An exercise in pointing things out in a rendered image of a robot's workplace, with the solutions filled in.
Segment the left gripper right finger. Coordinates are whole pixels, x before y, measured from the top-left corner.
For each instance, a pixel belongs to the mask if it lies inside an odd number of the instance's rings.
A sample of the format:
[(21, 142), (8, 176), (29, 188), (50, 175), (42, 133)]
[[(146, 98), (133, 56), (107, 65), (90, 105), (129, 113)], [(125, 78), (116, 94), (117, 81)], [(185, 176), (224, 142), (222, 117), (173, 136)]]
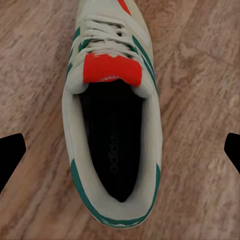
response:
[(229, 133), (227, 135), (224, 151), (235, 165), (240, 173), (240, 135), (235, 133)]

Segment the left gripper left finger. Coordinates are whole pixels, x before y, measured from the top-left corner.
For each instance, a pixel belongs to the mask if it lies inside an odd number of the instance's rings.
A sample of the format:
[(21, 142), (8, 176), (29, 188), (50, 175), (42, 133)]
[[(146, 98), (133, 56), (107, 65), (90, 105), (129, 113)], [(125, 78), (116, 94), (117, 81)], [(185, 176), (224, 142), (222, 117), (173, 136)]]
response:
[(0, 193), (26, 152), (21, 133), (0, 138)]

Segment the gym shoe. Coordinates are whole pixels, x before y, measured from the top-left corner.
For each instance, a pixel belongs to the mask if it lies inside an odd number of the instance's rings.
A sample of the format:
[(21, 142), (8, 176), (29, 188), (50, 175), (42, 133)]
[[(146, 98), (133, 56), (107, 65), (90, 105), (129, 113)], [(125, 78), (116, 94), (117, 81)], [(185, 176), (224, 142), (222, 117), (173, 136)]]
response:
[(80, 0), (61, 107), (87, 210), (114, 229), (142, 224), (159, 189), (163, 133), (152, 40), (134, 0)]

